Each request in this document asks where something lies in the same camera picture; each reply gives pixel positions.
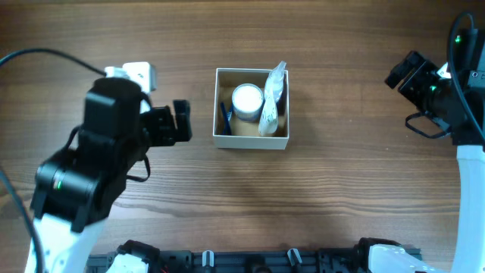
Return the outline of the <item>white tube with gold cap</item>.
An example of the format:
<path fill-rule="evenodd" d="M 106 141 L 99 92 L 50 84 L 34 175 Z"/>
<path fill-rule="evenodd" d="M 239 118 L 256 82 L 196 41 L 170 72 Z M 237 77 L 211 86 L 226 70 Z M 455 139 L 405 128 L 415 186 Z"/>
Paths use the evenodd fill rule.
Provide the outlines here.
<path fill-rule="evenodd" d="M 264 101 L 261 117 L 258 124 L 258 132 L 262 137 L 273 135 L 279 125 L 279 116 L 274 97 L 270 94 Z"/>

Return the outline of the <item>blue spray bottle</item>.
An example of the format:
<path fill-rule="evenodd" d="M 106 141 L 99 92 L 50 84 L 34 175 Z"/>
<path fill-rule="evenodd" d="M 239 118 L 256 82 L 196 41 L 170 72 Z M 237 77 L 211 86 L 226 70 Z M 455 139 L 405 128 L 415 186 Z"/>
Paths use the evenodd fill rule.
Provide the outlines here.
<path fill-rule="evenodd" d="M 284 77 L 286 62 L 281 61 L 269 74 L 264 86 L 264 97 L 268 99 L 270 95 L 274 98 L 276 104 L 279 103 L 283 95 Z"/>

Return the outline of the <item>white round jar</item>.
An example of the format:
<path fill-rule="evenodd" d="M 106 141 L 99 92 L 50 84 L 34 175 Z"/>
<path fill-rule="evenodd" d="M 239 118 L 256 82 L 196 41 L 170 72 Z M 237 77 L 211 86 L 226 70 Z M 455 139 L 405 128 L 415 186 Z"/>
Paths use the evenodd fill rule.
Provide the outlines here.
<path fill-rule="evenodd" d="M 241 84 L 233 91 L 233 110 L 242 121 L 255 121 L 261 114 L 263 102 L 261 89 L 252 83 Z"/>

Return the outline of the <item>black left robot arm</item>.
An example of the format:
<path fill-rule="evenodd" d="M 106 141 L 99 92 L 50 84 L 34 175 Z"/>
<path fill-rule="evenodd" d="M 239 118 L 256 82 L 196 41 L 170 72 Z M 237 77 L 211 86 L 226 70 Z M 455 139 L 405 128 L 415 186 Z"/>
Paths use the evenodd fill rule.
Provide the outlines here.
<path fill-rule="evenodd" d="M 137 162 L 147 163 L 154 146 L 172 146 L 192 137 L 190 104 L 141 110 L 149 96 L 139 84 L 116 77 L 97 79 L 86 94 L 83 123 L 69 143 L 37 169 L 33 199 L 36 236 L 27 272 L 82 272 L 114 201 Z"/>

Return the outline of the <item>blue toothbrush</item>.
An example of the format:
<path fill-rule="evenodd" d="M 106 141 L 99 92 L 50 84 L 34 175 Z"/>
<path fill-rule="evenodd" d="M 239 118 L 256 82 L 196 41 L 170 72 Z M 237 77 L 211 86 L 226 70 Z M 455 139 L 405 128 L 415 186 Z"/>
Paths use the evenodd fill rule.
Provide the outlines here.
<path fill-rule="evenodd" d="M 225 125 L 224 125 L 224 134 L 230 136 L 232 134 L 231 126 L 230 126 L 230 120 L 233 115 L 233 106 L 231 105 L 229 110 L 226 113 L 226 120 L 225 120 Z"/>

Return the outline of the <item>blue razor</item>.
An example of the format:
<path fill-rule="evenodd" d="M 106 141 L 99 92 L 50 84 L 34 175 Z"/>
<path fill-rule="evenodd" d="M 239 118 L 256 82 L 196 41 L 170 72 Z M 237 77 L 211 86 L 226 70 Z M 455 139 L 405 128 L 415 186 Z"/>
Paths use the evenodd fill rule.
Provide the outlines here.
<path fill-rule="evenodd" d="M 223 132 L 222 134 L 223 135 L 231 135 L 231 129 L 230 129 L 230 122 L 228 120 L 228 115 L 227 115 L 227 110 L 226 110 L 226 107 L 225 107 L 225 104 L 222 102 L 220 104 L 220 107 L 221 107 L 221 113 L 223 115 L 223 121 L 224 121 L 224 127 L 223 127 Z"/>

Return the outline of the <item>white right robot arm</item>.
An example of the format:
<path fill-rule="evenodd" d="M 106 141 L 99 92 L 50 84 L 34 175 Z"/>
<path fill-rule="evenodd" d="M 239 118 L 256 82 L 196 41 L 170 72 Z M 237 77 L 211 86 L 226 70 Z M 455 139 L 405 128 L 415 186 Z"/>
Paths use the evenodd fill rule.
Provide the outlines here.
<path fill-rule="evenodd" d="M 411 51 L 385 79 L 457 149 L 460 208 L 453 272 L 484 270 L 484 31 L 450 30 L 447 62 L 437 67 Z"/>

